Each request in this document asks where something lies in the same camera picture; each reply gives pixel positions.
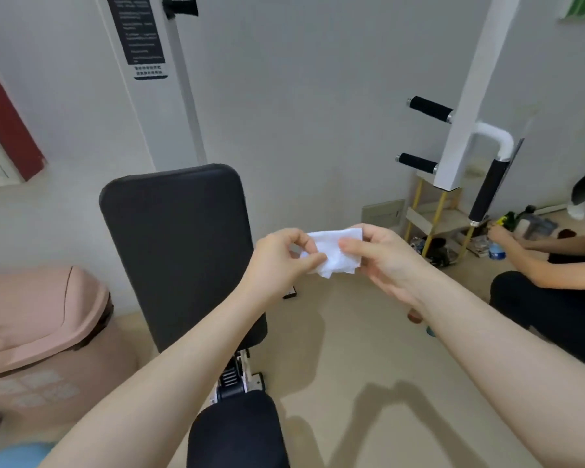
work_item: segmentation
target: hand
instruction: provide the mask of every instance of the hand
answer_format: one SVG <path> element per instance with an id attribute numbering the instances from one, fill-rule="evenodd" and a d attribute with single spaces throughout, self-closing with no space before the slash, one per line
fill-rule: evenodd
<path id="1" fill-rule="evenodd" d="M 494 243 L 499 244 L 500 246 L 503 246 L 504 243 L 507 243 L 510 240 L 514 240 L 515 238 L 509 230 L 496 223 L 488 230 L 488 239 Z"/>
<path id="2" fill-rule="evenodd" d="M 299 245 L 310 255 L 293 257 L 289 251 L 291 244 Z M 239 288 L 267 303 L 282 298 L 300 275 L 309 273 L 326 259 L 306 233 L 296 228 L 281 229 L 258 240 Z"/>
<path id="3" fill-rule="evenodd" d="M 407 290 L 408 282 L 431 265 L 399 235 L 382 227 L 361 223 L 364 241 L 341 238 L 338 242 L 344 253 L 361 256 L 362 272 L 386 294 L 414 308 L 421 303 Z"/>

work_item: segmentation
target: white tissue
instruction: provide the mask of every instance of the white tissue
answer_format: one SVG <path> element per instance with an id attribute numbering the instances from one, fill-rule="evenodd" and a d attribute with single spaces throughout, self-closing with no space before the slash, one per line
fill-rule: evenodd
<path id="1" fill-rule="evenodd" d="M 327 261 L 317 267 L 313 272 L 329 279 L 332 273 L 353 274 L 356 272 L 356 268 L 360 267 L 362 261 L 361 257 L 344 254 L 338 247 L 338 240 L 343 237 L 357 238 L 358 240 L 361 240 L 361 228 L 347 228 L 337 231 L 315 231 L 313 233 L 308 233 L 308 235 L 314 240 L 319 252 L 328 255 Z M 300 258 L 303 258 L 304 256 L 307 256 L 305 251 L 301 253 Z"/>

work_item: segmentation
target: black handle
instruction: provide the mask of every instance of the black handle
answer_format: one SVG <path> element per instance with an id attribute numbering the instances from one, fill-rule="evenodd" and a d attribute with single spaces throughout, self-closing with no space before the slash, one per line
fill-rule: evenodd
<path id="1" fill-rule="evenodd" d="M 197 0 L 163 0 L 164 14 L 174 19 L 176 14 L 199 16 Z"/>
<path id="2" fill-rule="evenodd" d="M 476 196 L 475 204 L 470 210 L 470 215 L 468 215 L 470 221 L 481 223 L 484 220 L 485 214 L 490 209 L 491 201 L 494 200 L 496 192 L 499 191 L 509 164 L 509 161 L 499 161 L 497 159 L 492 161 L 490 170 Z"/>
<path id="3" fill-rule="evenodd" d="M 424 172 L 433 174 L 436 172 L 435 168 L 438 165 L 437 162 L 430 161 L 429 159 L 420 158 L 418 156 L 412 156 L 411 154 L 403 153 L 397 157 L 399 164 L 405 164 L 406 166 L 413 167 Z"/>
<path id="4" fill-rule="evenodd" d="M 417 110 L 425 115 L 428 115 L 433 118 L 437 118 L 441 122 L 450 123 L 451 118 L 450 114 L 453 112 L 453 109 L 445 107 L 444 105 L 440 105 L 435 101 L 427 100 L 426 98 L 422 97 L 413 97 L 407 101 L 407 105 L 414 110 Z"/>

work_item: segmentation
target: trash can lid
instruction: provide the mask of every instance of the trash can lid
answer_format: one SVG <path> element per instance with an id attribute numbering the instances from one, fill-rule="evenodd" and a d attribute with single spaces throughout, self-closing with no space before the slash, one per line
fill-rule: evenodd
<path id="1" fill-rule="evenodd" d="M 78 267 L 0 276 L 0 373 L 40 361 L 93 330 L 109 292 Z"/>

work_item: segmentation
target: person's arm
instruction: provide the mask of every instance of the person's arm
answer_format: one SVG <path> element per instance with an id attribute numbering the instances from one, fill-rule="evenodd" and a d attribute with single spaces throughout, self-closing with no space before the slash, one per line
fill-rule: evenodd
<path id="1" fill-rule="evenodd" d="M 585 468 L 585 365 L 522 329 L 389 230 L 359 225 L 369 278 L 414 306 L 503 420 L 545 466 Z"/>
<path id="2" fill-rule="evenodd" d="M 503 247 L 515 268 L 538 287 L 585 290 L 585 263 L 557 265 L 533 258 L 512 234 L 500 225 L 490 228 L 488 237 Z"/>
<path id="3" fill-rule="evenodd" d="M 310 256 L 291 258 L 288 246 Z M 286 229 L 261 239 L 238 287 L 184 337 L 94 407 L 40 468 L 167 466 L 242 338 L 300 275 L 326 259 Z"/>
<path id="4" fill-rule="evenodd" d="M 571 256 L 585 256 L 585 236 L 571 238 L 543 238 L 542 240 L 518 240 L 526 250 L 541 251 L 543 253 L 569 254 Z"/>

